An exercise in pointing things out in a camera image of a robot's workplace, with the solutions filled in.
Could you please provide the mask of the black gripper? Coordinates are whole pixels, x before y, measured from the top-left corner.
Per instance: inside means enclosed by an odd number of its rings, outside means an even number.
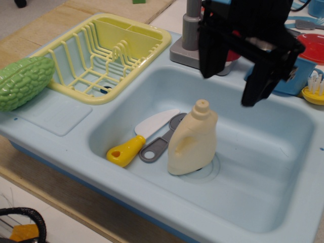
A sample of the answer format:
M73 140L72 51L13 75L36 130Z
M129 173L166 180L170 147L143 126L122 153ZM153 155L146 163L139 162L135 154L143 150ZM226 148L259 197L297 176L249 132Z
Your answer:
M296 59L305 50L285 27L293 2L230 1L224 4L230 6L228 12L218 10L217 13L227 19L240 37L224 37L202 24L198 41L199 69L204 78L227 75L229 49L252 61L254 67L246 73L241 104L253 107L267 99L281 79L292 78L297 70Z

